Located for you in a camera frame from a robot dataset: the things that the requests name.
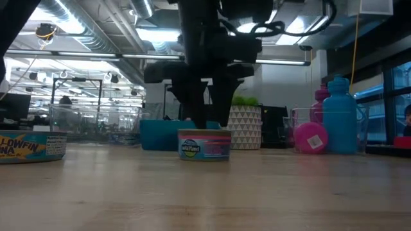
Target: ceiling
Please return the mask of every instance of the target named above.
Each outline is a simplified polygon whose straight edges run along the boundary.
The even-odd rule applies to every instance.
[[[137,20],[135,24],[136,17],[132,13],[132,8],[129,5],[129,0],[73,0],[78,3],[76,11],[81,11],[81,13],[76,14],[79,20],[89,20],[92,24],[92,32],[97,31],[100,33],[103,39],[113,47],[116,53],[156,53],[154,42],[149,42],[144,39],[142,34],[133,33],[128,30],[129,28],[154,28],[155,30],[171,29],[179,31],[180,22],[177,5],[168,4],[167,0],[153,0],[155,5],[155,13],[153,17],[142,20]],[[295,5],[287,5],[280,0],[274,0],[276,7],[273,9],[272,20],[273,21],[284,21],[288,26],[287,31],[292,31],[294,33],[304,32],[308,28],[312,27],[314,22],[318,22],[322,15],[322,3],[319,0],[306,0],[305,4],[301,4],[298,7]],[[310,36],[302,43],[302,45],[313,46],[316,49],[329,49],[344,46],[346,43],[353,40],[353,31],[355,28],[355,17],[347,16],[348,7],[347,3],[349,0],[335,0],[338,6],[338,16],[334,23],[322,33]],[[121,12],[122,17],[116,15],[117,12]],[[379,25],[386,17],[361,17],[360,20],[360,34],[364,34],[367,31],[373,29],[375,26]],[[22,31],[15,39],[15,42],[10,47],[11,49],[34,49],[38,50],[44,45],[42,40],[39,40],[35,35],[35,30],[39,27],[40,23],[50,23],[58,24],[56,21],[50,17],[50,15],[44,13],[39,8],[33,13],[29,21],[23,27]],[[250,23],[250,19],[243,19],[240,21],[231,22],[234,25],[241,26]],[[87,47],[84,43],[80,43],[81,39],[76,36],[67,34],[63,28],[58,27],[57,32],[53,42],[44,46],[46,51],[76,51],[76,52],[90,52],[90,47]],[[295,45],[300,38],[293,39],[288,38],[284,35],[278,35],[275,37],[264,38],[263,45],[264,49],[269,47],[271,51],[277,45],[292,45],[289,48],[284,48],[281,46],[281,53],[287,54],[286,57],[301,55],[301,52],[295,51]],[[169,47],[168,53],[172,54],[182,54],[183,48],[176,42],[165,42]],[[11,84],[13,85],[24,73],[24,69],[33,61],[33,58],[13,58],[9,59],[9,65],[12,65],[12,75]],[[26,88],[31,86],[33,91],[30,92],[33,98],[41,99],[41,96],[50,95],[49,88],[52,84],[50,78],[60,76],[62,73],[68,74],[73,77],[87,77],[93,79],[103,80],[103,88],[106,89],[102,92],[104,96],[103,102],[109,104],[116,102],[116,100],[110,100],[110,98],[118,98],[117,103],[122,103],[125,105],[130,105],[129,99],[135,99],[136,102],[141,102],[144,98],[144,83],[141,80],[141,71],[146,63],[144,60],[127,60],[126,67],[124,69],[124,60],[117,61],[104,61],[104,60],[93,60],[92,58],[88,60],[46,60],[38,59],[36,60],[30,72],[42,73],[41,76],[47,76],[46,80],[44,78],[41,81],[33,81],[28,79],[27,76],[23,77],[20,82],[13,89],[14,92],[26,93]],[[117,74],[119,76],[119,83],[113,84],[110,82],[110,75]],[[92,102],[94,99],[89,100],[88,98],[93,98],[98,95],[98,90],[93,89],[94,85],[92,83],[70,83],[70,86],[83,87],[87,90],[83,90],[82,94],[73,94],[69,91],[69,87],[64,86],[56,91],[58,96],[70,95],[72,97],[78,98],[78,102]],[[137,96],[131,96],[131,89],[139,89],[139,94]]]

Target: black cable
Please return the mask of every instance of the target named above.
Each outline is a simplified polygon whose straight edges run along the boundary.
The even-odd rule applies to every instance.
[[[283,21],[275,21],[275,22],[269,22],[269,23],[265,23],[265,22],[258,23],[251,29],[250,33],[239,32],[232,24],[230,24],[229,22],[227,22],[223,19],[220,19],[220,22],[229,31],[233,32],[236,36],[252,36],[254,38],[260,38],[260,37],[272,37],[272,36],[276,36],[276,35],[279,35],[279,34],[284,34],[284,35],[289,35],[289,36],[293,36],[293,37],[305,37],[305,36],[314,35],[316,33],[319,33],[321,31],[325,30],[334,21],[335,17],[337,16],[337,6],[335,5],[334,0],[324,0],[324,2],[331,7],[331,16],[330,16],[330,18],[327,20],[326,23],[321,25],[316,30],[308,31],[308,32],[304,32],[304,33],[290,33],[290,32],[287,32],[286,28],[285,28],[285,23]],[[267,28],[271,31],[266,31],[266,32],[263,32],[263,33],[256,33],[258,28]]]

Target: geometric pattern planter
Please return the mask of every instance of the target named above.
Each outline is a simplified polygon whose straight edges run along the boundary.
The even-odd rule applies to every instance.
[[[231,106],[227,130],[231,131],[231,149],[260,149],[261,108],[254,106]]]

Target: wooden table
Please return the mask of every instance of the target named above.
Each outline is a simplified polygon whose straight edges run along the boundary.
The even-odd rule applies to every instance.
[[[233,151],[230,162],[70,145],[0,166],[0,230],[411,230],[411,161]]]

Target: tuna can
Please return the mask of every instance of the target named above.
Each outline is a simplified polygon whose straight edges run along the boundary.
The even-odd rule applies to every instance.
[[[230,131],[207,129],[179,130],[179,156],[182,160],[229,160],[230,148]]]

